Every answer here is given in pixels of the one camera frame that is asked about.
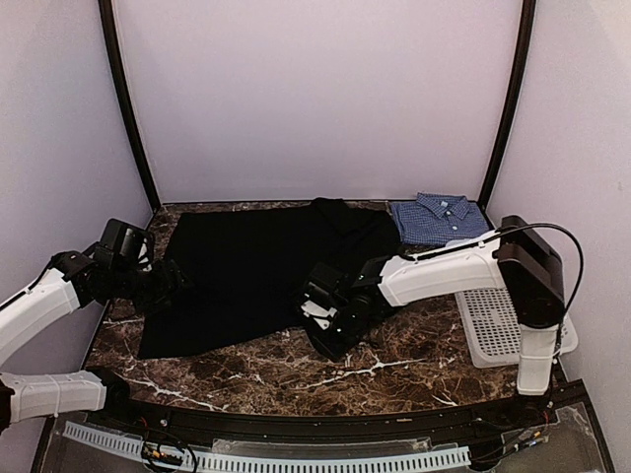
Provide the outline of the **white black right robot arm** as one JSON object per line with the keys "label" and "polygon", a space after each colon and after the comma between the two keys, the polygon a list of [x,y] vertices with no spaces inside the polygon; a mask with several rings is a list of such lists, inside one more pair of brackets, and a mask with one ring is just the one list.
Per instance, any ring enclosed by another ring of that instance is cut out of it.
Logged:
{"label": "white black right robot arm", "polygon": [[497,230],[417,253],[380,256],[344,272],[315,266],[297,299],[315,349],[339,360],[398,308],[417,301],[476,290],[507,291],[520,329],[518,394],[503,407],[514,428],[541,410],[560,353],[562,326],[576,293],[567,293],[559,253],[539,234],[546,229],[576,242],[567,229],[526,223],[517,215]]}

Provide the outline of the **blue checkered shirt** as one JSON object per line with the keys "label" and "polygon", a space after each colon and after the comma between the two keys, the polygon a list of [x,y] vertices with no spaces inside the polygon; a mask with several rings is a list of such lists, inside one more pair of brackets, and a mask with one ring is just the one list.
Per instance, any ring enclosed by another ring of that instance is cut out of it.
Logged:
{"label": "blue checkered shirt", "polygon": [[444,246],[490,230],[477,204],[464,195],[419,192],[414,201],[391,202],[389,207],[406,244]]}

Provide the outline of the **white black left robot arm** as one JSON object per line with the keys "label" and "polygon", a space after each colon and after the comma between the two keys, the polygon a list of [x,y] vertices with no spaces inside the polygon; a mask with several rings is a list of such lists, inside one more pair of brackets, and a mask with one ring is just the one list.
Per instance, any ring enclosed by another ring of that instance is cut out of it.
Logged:
{"label": "white black left robot arm", "polygon": [[[110,219],[101,238],[84,251],[54,254],[40,274],[1,304],[1,360],[57,320],[92,303],[123,299],[137,312],[167,306],[191,281],[172,260],[154,256],[154,236]],[[139,421],[126,381],[106,368],[62,374],[1,374],[1,427],[39,417],[101,411],[119,430]]]}

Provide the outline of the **black garment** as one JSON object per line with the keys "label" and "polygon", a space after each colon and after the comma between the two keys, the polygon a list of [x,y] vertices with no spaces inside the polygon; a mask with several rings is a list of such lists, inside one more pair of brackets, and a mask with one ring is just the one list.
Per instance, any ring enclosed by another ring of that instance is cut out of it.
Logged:
{"label": "black garment", "polygon": [[358,273],[400,244],[385,210],[317,198],[289,208],[184,213],[165,250],[191,281],[148,315],[141,359],[201,355],[301,326],[298,298],[320,263]]}

